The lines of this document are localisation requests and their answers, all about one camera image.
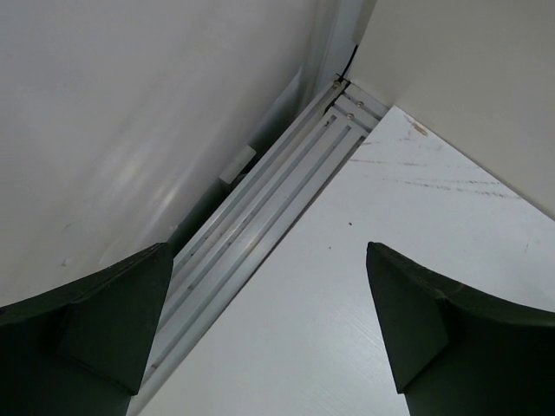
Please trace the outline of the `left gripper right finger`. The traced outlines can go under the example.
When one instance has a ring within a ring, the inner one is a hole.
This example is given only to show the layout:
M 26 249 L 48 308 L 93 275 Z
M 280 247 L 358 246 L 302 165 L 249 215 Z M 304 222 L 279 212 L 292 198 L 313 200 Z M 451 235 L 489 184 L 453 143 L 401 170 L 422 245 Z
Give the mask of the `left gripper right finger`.
M 366 256 L 395 389 L 412 415 L 552 415 L 554 314 L 488 295 L 385 244 Z

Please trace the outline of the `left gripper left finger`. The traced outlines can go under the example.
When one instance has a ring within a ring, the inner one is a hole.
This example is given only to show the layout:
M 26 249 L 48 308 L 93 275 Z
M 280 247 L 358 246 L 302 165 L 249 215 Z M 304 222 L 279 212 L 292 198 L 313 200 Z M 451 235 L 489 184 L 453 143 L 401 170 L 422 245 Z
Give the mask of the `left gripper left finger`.
M 172 275 L 167 243 L 1 308 L 3 415 L 124 415 Z

